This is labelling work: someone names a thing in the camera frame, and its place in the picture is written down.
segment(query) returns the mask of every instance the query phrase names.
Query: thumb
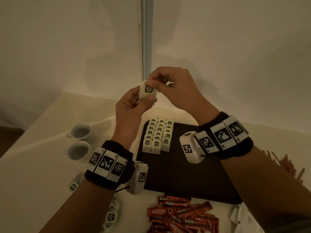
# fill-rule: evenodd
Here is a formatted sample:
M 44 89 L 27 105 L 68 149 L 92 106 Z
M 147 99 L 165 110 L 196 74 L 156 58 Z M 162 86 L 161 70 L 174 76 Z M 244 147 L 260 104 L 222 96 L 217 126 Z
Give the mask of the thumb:
M 150 106 L 152 106 L 154 101 L 154 95 L 149 95 L 148 97 L 145 97 L 142 99 L 142 101 L 138 102 L 138 105 L 136 106 L 136 110 L 143 114 Z
M 158 80 L 148 79 L 146 82 L 147 86 L 151 88 L 155 88 L 158 90 L 158 92 L 161 92 L 163 95 L 169 98 L 170 94 L 172 94 L 172 88 L 168 85 L 164 84 L 163 82 L 160 82 Z

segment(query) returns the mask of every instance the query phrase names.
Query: black tray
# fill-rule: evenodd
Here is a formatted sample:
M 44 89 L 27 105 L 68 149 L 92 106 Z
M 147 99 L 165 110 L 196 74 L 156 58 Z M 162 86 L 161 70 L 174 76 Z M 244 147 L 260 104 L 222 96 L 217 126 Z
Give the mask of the black tray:
M 174 123 L 169 152 L 142 152 L 142 143 L 149 121 L 144 125 L 136 160 L 148 164 L 145 188 L 178 196 L 194 197 L 228 204 L 240 204 L 242 199 L 229 176 L 215 156 L 205 157 L 198 164 L 189 163 L 179 137 L 199 127 Z

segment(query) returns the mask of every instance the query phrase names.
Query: white mug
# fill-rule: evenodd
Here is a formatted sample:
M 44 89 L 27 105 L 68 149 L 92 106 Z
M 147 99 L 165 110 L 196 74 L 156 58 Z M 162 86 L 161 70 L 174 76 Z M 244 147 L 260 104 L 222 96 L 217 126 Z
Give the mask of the white mug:
M 78 163 L 86 163 L 91 158 L 93 152 L 86 141 L 77 141 L 68 150 L 65 150 L 63 154 L 66 154 L 71 160 L 78 161 Z
M 66 137 L 75 138 L 77 140 L 88 140 L 91 137 L 92 128 L 86 123 L 78 123 L 74 125 Z

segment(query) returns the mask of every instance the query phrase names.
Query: brown floor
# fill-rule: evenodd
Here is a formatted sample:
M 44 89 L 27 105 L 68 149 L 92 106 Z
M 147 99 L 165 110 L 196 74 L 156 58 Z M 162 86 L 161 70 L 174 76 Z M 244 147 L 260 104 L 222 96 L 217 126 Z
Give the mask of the brown floor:
M 0 126 L 0 158 L 24 134 L 20 128 Z

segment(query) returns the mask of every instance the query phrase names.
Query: person's right hand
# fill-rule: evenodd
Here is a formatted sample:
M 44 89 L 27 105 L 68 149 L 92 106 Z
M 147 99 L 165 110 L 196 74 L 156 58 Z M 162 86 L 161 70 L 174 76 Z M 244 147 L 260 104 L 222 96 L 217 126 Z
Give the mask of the person's right hand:
M 158 67 L 146 84 L 163 93 L 177 108 L 191 114 L 199 125 L 213 120 L 219 110 L 209 103 L 197 88 L 189 70 L 176 67 Z

